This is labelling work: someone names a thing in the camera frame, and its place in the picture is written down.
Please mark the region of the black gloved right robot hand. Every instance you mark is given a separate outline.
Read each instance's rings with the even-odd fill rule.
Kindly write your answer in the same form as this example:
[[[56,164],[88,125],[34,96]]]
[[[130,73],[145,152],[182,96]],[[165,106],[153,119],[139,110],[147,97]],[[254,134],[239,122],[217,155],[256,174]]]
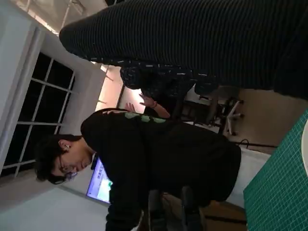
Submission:
[[[128,0],[63,27],[82,59],[308,97],[305,0]]]

